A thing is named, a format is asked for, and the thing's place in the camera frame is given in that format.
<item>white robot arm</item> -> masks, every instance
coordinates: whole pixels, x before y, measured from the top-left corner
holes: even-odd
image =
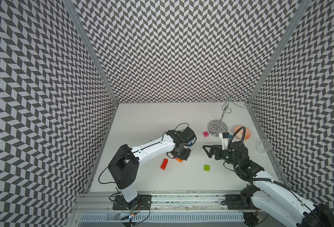
[[[316,205],[276,181],[261,166],[249,160],[242,141],[231,143],[235,135],[221,133],[221,148],[212,146],[212,150],[217,156],[215,159],[233,164],[235,173],[252,183],[241,191],[244,206],[259,208],[287,227],[334,227],[333,212],[326,205]]]
[[[186,127],[182,131],[169,130],[161,138],[141,146],[121,146],[107,168],[121,190],[124,200],[127,203],[136,203],[134,200],[138,200],[134,180],[139,165],[167,152],[171,152],[174,157],[187,160],[191,152],[188,144],[194,138],[196,141],[195,133]]]

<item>white floor panel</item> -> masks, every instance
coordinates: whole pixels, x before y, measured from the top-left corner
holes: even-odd
[[[197,142],[190,147],[191,154],[188,160],[180,163],[169,159],[165,154],[152,159],[139,167],[135,180],[136,189],[138,191],[225,191],[245,188],[248,182],[242,181],[234,172],[225,169],[224,161],[216,161],[214,157],[209,158],[202,149],[203,145],[221,144],[219,138],[211,135],[204,137],[202,133],[207,131],[210,120],[220,118],[222,105],[222,102],[119,104],[90,191],[115,191],[115,184],[100,184],[98,177],[120,146],[143,145],[160,138],[163,132],[175,129],[183,122],[189,123],[197,136]],[[249,150],[250,159],[278,179],[268,155],[255,151],[255,145],[260,138],[248,111],[234,104],[230,104],[230,108],[232,113],[225,114],[223,119],[228,126],[228,132],[233,134],[233,129],[237,125],[246,126],[251,131],[251,138],[244,141]],[[168,159],[168,164],[163,171],[160,166],[165,158]],[[204,165],[210,165],[210,172],[203,171]],[[101,181],[114,181],[109,170],[103,173]]]

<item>black bracket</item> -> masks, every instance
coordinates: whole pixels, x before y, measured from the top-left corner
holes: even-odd
[[[240,192],[240,195],[225,195],[225,200],[221,202],[221,205],[227,205],[229,210],[256,210],[257,208],[251,201],[251,197],[256,191],[260,191],[260,188],[252,184],[248,185]]]
[[[215,160],[221,160],[221,152],[223,150],[223,146],[221,145],[203,145],[202,148],[205,150],[207,156],[209,158],[212,158],[213,155],[215,155]]]
[[[122,195],[116,195],[113,203],[113,210],[130,210],[140,204],[140,210],[149,210],[151,208],[152,195],[139,195],[136,199],[127,203]]]

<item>wiring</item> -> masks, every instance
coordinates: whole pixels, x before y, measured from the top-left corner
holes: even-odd
[[[315,216],[315,218],[319,221],[319,224],[324,227],[323,223],[321,222],[321,220],[319,220],[319,218],[316,216],[316,214],[306,205],[304,204],[293,192],[292,190],[289,190],[296,198],[299,202],[301,202],[301,204],[303,204],[305,207],[307,207],[307,209]]]
[[[168,155],[168,153],[170,153],[170,152],[167,152],[167,153],[166,153],[167,157],[171,158],[171,157]],[[176,157],[176,156],[174,156],[174,157],[171,158],[171,159],[174,159],[175,157]]]
[[[227,162],[224,162],[224,163],[223,163],[223,166],[224,166],[226,169],[235,172],[234,170],[231,170],[231,169],[229,169],[228,167],[226,167],[226,166],[225,166],[225,163],[227,163]]]
[[[196,143],[197,137],[195,136],[194,139],[195,141],[192,144],[185,143],[185,146],[191,147],[192,145],[194,145]]]
[[[161,143],[161,142],[163,141],[163,137],[165,136],[165,133],[167,133],[167,132],[165,131],[165,132],[162,133],[162,139],[161,139],[160,141],[158,141],[157,143]],[[140,149],[140,150],[143,150],[143,149],[145,149],[145,148],[147,148],[147,147],[150,147],[150,146],[152,146],[152,145],[155,145],[155,144],[157,144],[157,143],[153,143],[153,144],[151,144],[151,145],[148,145],[148,146],[146,146],[146,147],[144,147],[144,148],[142,148],[142,149]],[[104,171],[105,171],[106,169],[108,169],[112,164],[114,164],[115,162],[119,161],[120,159],[122,159],[122,158],[124,158],[124,157],[127,157],[128,155],[130,155],[130,154],[124,155],[124,156],[120,157],[119,159],[117,159],[117,160],[113,161],[112,163],[110,163],[110,165],[107,166],[107,167],[100,173],[100,175],[99,175],[99,177],[98,177],[98,182],[99,182],[100,184],[110,184],[110,183],[115,183],[115,182],[106,182],[106,183],[100,182],[100,177],[101,177],[101,175],[104,173]]]
[[[101,171],[101,173],[100,173],[100,175],[99,175],[99,177],[98,177],[98,182],[99,182],[100,184],[115,183],[115,182],[106,182],[106,183],[102,183],[102,182],[100,182],[100,177],[101,177],[101,175],[104,173],[104,171],[105,171],[106,169],[108,169],[111,165],[113,165],[115,162],[119,161],[120,159],[122,159],[122,158],[124,158],[124,157],[127,157],[128,155],[131,155],[131,154],[127,154],[127,155],[124,155],[124,156],[120,157],[119,159],[117,159],[117,160],[113,161],[112,163],[110,163],[110,164],[109,164],[103,171]]]
[[[114,196],[114,195],[116,195],[116,194],[119,194],[119,193],[114,193],[111,196],[109,196],[109,200],[112,201],[112,202],[115,202],[115,200],[112,200],[111,197]]]
[[[257,225],[259,225],[260,223],[262,223],[263,221],[265,221],[268,217],[269,217],[269,214],[268,214],[268,216],[266,216],[266,218],[264,218],[264,220],[262,220],[261,222],[259,222]]]
[[[141,224],[142,222],[144,222],[145,220],[147,220],[147,219],[149,218],[149,215],[151,214],[151,209],[148,208],[148,211],[149,211],[148,216],[147,216],[143,221],[138,222],[137,224],[135,224],[135,225],[133,225],[133,226],[136,226],[136,225],[138,225],[138,224]]]
[[[180,125],[183,125],[183,124],[186,124],[186,125],[187,125],[187,127],[186,127],[186,128],[188,128],[188,127],[189,127],[189,124],[188,124],[188,123],[181,123],[181,124],[179,124],[178,126],[180,126]]]

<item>black and white chevron pattern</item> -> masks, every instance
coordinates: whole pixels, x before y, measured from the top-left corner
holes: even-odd
[[[0,0],[0,226],[65,224],[113,110],[60,0]]]
[[[254,109],[294,190],[334,210],[333,0],[311,3]]]
[[[119,102],[207,101],[250,92],[297,0],[74,0]]]

